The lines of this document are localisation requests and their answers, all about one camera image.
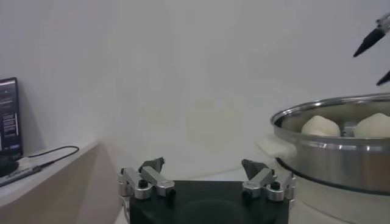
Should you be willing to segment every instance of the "white table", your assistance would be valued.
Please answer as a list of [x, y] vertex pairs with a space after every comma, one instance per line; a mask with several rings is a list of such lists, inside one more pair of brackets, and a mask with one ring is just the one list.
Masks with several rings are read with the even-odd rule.
[[[26, 193], [28, 193], [29, 191], [31, 191], [32, 189], [34, 189], [35, 187], [43, 183], [45, 180], [47, 180], [51, 176], [58, 173], [60, 170], [70, 165], [77, 158], [80, 158], [82, 155], [86, 154], [86, 152], [95, 148], [97, 144], [98, 144], [97, 141], [89, 141], [89, 142], [74, 144], [80, 147], [79, 152], [44, 168], [41, 172], [35, 173], [22, 180], [0, 187], [0, 207], [5, 206], [17, 200], [18, 198], [22, 197], [23, 195], [25, 195]], [[69, 149], [59, 150], [53, 153], [48, 153], [40, 157], [31, 158], [30, 163], [36, 165], [43, 164], [45, 162], [52, 161], [53, 159], [59, 158], [61, 156], [65, 156], [71, 153], [73, 150], [74, 149], [69, 148]]]

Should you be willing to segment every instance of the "laptop screen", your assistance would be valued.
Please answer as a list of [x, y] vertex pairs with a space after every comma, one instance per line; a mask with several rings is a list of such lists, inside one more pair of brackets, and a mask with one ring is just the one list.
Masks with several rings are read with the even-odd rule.
[[21, 153], [18, 81], [16, 78], [0, 80], [0, 152]]

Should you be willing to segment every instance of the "black cable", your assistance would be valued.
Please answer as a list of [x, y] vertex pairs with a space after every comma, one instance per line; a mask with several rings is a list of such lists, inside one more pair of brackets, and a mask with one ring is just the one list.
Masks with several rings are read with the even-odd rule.
[[75, 146], [75, 145], [66, 145], [66, 146], [62, 146], [62, 147], [59, 147], [59, 148], [56, 148], [56, 149], [52, 149], [52, 150], [49, 150], [47, 152], [43, 152], [43, 153], [40, 153], [40, 154], [36, 154], [36, 155], [32, 155], [32, 156], [28, 156], [28, 158], [34, 158], [34, 157], [39, 157], [39, 156], [43, 156], [43, 155], [46, 155], [48, 153], [52, 153], [52, 152], [55, 152], [55, 151], [58, 151], [58, 150], [61, 150], [61, 149], [68, 149], [68, 148], [71, 148], [71, 149], [75, 149], [75, 151], [63, 156], [63, 157], [59, 157], [58, 159], [54, 159], [52, 161], [49, 161], [49, 162], [46, 162], [44, 164], [41, 164], [39, 165], [39, 167], [41, 168], [45, 168], [47, 166], [50, 166], [51, 164], [57, 162], [57, 161], [60, 161], [61, 159], [65, 159], [75, 153], [77, 153], [78, 151], [80, 151], [80, 148], [78, 148], [78, 146]]

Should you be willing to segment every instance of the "steamed bun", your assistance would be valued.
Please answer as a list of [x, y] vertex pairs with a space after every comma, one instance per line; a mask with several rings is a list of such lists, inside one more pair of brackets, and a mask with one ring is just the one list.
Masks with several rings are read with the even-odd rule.
[[390, 117], [382, 113], [377, 113], [365, 118], [355, 127], [355, 137], [390, 137]]
[[312, 117], [302, 127], [302, 134], [340, 137], [340, 128], [333, 121], [322, 116]]

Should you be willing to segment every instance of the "stainless steel pot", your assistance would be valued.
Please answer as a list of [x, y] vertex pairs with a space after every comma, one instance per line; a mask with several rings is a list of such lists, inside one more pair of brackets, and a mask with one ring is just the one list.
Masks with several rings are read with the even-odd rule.
[[[390, 94], [339, 97], [304, 103], [271, 118], [274, 133], [295, 145], [296, 156], [280, 160], [301, 177], [329, 186], [390, 195], [390, 138], [354, 138], [357, 123], [375, 113], [390, 116]], [[303, 135], [315, 115], [336, 122], [342, 137]]]

